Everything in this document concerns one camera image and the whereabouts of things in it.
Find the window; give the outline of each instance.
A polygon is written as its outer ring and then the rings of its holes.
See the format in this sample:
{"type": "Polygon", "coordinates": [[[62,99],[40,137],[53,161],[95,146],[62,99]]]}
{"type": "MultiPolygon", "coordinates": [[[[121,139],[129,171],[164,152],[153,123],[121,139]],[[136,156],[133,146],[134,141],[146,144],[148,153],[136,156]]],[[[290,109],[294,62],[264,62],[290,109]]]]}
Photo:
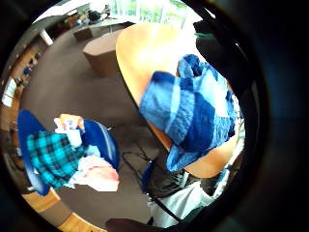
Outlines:
{"type": "Polygon", "coordinates": [[[15,81],[10,77],[9,81],[7,82],[6,89],[2,96],[2,103],[8,107],[12,106],[14,92],[16,89],[15,81]]]}

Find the clothing pile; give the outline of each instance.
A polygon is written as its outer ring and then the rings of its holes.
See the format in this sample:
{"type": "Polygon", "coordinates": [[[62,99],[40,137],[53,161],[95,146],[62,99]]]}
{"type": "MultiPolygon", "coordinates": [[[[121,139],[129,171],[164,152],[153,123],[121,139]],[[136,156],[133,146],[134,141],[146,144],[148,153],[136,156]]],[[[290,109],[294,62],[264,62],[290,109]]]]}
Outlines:
{"type": "Polygon", "coordinates": [[[37,131],[27,137],[30,159],[43,181],[58,189],[88,185],[97,191],[116,191],[119,176],[97,146],[83,146],[83,118],[61,114],[55,132],[37,131]]]}
{"type": "Polygon", "coordinates": [[[235,134],[236,102],[227,80],[208,62],[187,54],[180,77],[154,72],[139,112],[173,141],[166,166],[178,171],[235,134]]]}

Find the blue chair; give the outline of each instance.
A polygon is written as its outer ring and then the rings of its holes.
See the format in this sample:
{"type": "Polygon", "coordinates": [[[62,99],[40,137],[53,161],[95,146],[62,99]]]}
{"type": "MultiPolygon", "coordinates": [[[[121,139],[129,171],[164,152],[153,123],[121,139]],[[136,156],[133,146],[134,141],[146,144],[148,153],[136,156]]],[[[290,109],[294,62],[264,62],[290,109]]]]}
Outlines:
{"type": "MultiPolygon", "coordinates": [[[[84,126],[86,132],[81,137],[82,144],[84,146],[97,146],[101,156],[118,170],[120,158],[118,145],[109,130],[100,123],[92,120],[84,120],[84,126]]],[[[27,109],[22,109],[18,112],[17,128],[19,148],[29,181],[39,195],[45,196],[48,194],[50,186],[35,172],[27,149],[27,137],[37,131],[46,131],[46,128],[27,109]]]]}
{"type": "MultiPolygon", "coordinates": [[[[143,194],[147,194],[151,200],[153,200],[163,211],[165,211],[167,214],[169,214],[172,218],[174,218],[176,221],[181,222],[182,220],[177,217],[173,212],[171,212],[159,199],[159,197],[155,196],[148,187],[148,183],[150,179],[152,178],[153,171],[155,169],[155,166],[158,168],[159,165],[157,165],[157,157],[154,159],[150,159],[147,155],[144,149],[139,145],[139,143],[136,143],[138,148],[140,149],[141,153],[136,152],[124,152],[122,153],[123,161],[124,163],[134,172],[135,177],[138,181],[139,187],[143,194]],[[137,156],[138,158],[144,160],[147,164],[145,169],[141,172],[137,170],[132,163],[128,160],[127,156],[137,156]]],[[[180,177],[180,187],[184,187],[184,184],[187,180],[188,176],[187,173],[184,172],[183,176],[180,177]]],[[[153,224],[153,218],[151,217],[147,224],[151,225],[153,224]]]]}

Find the blue towel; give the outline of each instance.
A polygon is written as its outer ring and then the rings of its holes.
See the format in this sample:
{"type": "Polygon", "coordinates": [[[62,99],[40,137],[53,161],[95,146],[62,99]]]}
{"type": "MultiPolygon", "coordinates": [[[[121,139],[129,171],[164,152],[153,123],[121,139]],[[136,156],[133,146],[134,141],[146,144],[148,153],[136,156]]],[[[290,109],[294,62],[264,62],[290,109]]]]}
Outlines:
{"type": "Polygon", "coordinates": [[[173,141],[167,168],[178,171],[235,134],[236,112],[225,78],[193,54],[179,62],[180,78],[154,72],[139,112],[173,141]]]}
{"type": "Polygon", "coordinates": [[[70,180],[77,171],[79,159],[85,156],[83,146],[72,149],[65,133],[35,132],[28,135],[27,148],[43,181],[55,189],[70,180]]]}

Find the black strap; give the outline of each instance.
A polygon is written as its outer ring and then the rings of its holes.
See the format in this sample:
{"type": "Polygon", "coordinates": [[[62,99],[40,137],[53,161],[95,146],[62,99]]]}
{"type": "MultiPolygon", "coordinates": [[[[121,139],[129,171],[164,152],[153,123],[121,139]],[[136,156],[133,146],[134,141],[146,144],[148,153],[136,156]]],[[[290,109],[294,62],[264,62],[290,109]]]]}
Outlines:
{"type": "Polygon", "coordinates": [[[172,211],[170,211],[158,198],[156,198],[155,196],[151,196],[149,194],[149,196],[151,197],[151,199],[163,210],[165,211],[167,214],[169,214],[171,217],[173,217],[177,222],[181,222],[182,220],[177,217],[176,215],[174,215],[174,213],[172,211]]]}

